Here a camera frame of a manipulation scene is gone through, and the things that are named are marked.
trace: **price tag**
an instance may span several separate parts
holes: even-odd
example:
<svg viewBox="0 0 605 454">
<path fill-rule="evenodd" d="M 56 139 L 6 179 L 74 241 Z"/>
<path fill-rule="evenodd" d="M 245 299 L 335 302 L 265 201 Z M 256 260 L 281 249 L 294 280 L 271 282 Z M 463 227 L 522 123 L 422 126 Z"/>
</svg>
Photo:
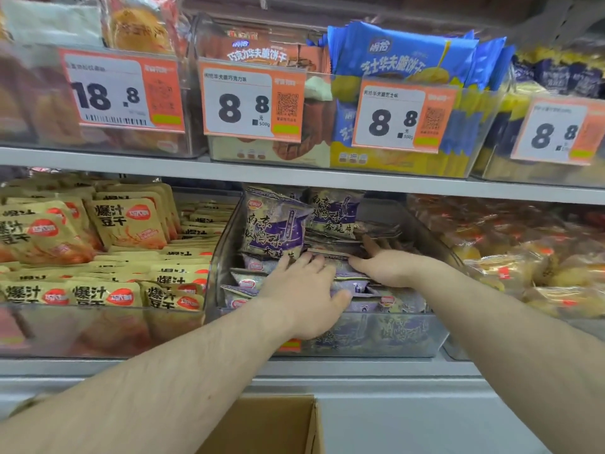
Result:
<svg viewBox="0 0 605 454">
<path fill-rule="evenodd" d="M 605 102 L 579 97 L 533 99 L 512 159 L 590 165 L 605 137 Z"/>
<path fill-rule="evenodd" d="M 364 79 L 353 146 L 436 153 L 458 90 Z"/>
<path fill-rule="evenodd" d="M 200 61 L 204 133 L 300 143 L 306 71 Z"/>
<path fill-rule="evenodd" d="M 176 60 L 59 52 L 82 126 L 185 132 Z"/>
</svg>

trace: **person's right arm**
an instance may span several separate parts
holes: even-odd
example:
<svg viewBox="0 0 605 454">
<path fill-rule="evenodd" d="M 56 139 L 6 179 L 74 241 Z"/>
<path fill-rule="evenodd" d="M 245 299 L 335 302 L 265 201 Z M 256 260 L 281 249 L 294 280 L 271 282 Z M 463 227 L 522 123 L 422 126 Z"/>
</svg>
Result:
<svg viewBox="0 0 605 454">
<path fill-rule="evenodd" d="M 554 454 L 605 450 L 605 343 L 436 259 L 383 250 L 357 271 L 419 291 L 496 393 Z"/>
</svg>

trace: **white label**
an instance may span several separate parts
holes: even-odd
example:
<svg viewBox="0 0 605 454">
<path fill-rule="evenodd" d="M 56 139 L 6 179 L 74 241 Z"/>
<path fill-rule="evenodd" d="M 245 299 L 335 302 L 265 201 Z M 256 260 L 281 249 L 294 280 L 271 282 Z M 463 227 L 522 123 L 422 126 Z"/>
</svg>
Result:
<svg viewBox="0 0 605 454">
<path fill-rule="evenodd" d="M 353 146 L 414 149 L 425 96 L 422 90 L 366 86 Z"/>
<path fill-rule="evenodd" d="M 229 80 L 219 76 L 228 76 Z M 272 83 L 268 73 L 204 68 L 204 119 L 208 132 L 273 137 Z"/>
<path fill-rule="evenodd" d="M 569 152 L 587 113 L 588 109 L 583 105 L 536 103 L 527 116 L 511 157 L 530 161 L 572 163 Z"/>
<path fill-rule="evenodd" d="M 65 54 L 65 68 L 83 124 L 155 128 L 138 61 Z"/>
</svg>

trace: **dark purple and yellow package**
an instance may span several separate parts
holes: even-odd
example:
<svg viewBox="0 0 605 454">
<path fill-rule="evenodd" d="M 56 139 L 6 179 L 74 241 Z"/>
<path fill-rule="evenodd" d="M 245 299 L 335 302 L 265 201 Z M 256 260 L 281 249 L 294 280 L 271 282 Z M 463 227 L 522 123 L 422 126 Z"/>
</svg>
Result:
<svg viewBox="0 0 605 454">
<path fill-rule="evenodd" d="M 305 224 L 313 209 L 268 189 L 246 188 L 246 230 L 241 250 L 251 255 L 297 259 L 303 249 Z"/>
<path fill-rule="evenodd" d="M 307 227 L 331 236 L 355 239 L 357 209 L 365 191 L 349 189 L 311 189 L 313 213 Z"/>
</svg>

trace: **hand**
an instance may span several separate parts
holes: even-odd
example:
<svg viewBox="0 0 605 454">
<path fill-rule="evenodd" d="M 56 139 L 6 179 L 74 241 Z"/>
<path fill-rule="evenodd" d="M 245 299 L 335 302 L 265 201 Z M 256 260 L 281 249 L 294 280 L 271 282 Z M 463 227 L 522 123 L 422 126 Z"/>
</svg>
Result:
<svg viewBox="0 0 605 454">
<path fill-rule="evenodd" d="M 283 256 L 262 283 L 259 301 L 272 305 L 280 320 L 291 324 L 291 338 L 309 340 L 328 331 L 351 302 L 352 294 L 340 290 L 330 297 L 336 268 L 322 256 L 313 260 L 304 253 L 290 267 Z"/>
<path fill-rule="evenodd" d="M 364 248 L 371 258 L 349 258 L 349 264 L 356 271 L 387 287 L 413 287 L 414 278 L 422 276 L 421 267 L 428 258 L 401 250 L 393 250 L 386 240 L 382 240 L 383 249 L 369 236 L 364 236 Z"/>
</svg>

